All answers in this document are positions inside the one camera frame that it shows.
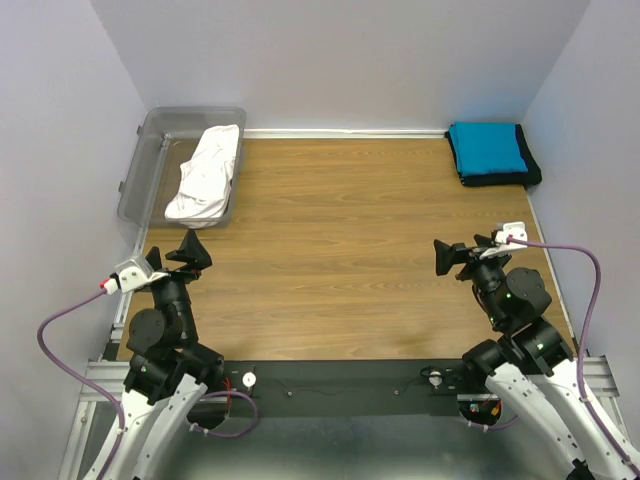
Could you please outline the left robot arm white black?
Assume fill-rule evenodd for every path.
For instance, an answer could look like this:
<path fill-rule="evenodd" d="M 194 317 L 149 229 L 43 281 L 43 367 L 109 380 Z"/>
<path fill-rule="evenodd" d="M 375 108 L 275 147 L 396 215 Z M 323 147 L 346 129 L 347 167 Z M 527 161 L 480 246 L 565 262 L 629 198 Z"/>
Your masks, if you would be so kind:
<path fill-rule="evenodd" d="M 199 343 L 187 285 L 213 260 L 189 229 L 180 246 L 162 255 L 157 247 L 116 267 L 104 283 L 109 294 L 149 291 L 153 306 L 130 320 L 126 347 L 132 352 L 121 411 L 87 479 L 133 479 L 145 441 L 173 398 L 195 400 L 180 383 L 187 380 L 201 395 L 214 393 L 223 380 L 224 357 Z"/>

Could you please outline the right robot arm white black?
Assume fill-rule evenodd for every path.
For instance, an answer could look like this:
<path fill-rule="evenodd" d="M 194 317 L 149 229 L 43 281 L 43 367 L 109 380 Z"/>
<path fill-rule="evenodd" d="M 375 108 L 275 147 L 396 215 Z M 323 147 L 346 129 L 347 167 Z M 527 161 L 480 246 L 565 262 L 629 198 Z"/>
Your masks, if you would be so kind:
<path fill-rule="evenodd" d="M 551 445 L 569 479 L 636 479 L 639 452 L 616 426 L 584 379 L 584 355 L 574 354 L 544 313 L 552 303 L 535 269 L 506 270 L 514 251 L 531 246 L 521 222 L 505 223 L 475 245 L 435 241 L 435 272 L 461 270 L 498 340 L 462 357 L 460 379 L 487 389 Z"/>

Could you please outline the white t shirt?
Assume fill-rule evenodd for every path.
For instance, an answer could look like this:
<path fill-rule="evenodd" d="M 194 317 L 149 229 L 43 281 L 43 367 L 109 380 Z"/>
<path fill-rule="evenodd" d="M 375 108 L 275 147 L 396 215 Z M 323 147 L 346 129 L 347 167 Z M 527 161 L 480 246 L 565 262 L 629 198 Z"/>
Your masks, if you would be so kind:
<path fill-rule="evenodd" d="M 178 191 L 165 208 L 166 220 L 190 228 L 220 222 L 230 198 L 239 139 L 237 124 L 203 132 L 191 158 L 180 165 Z"/>

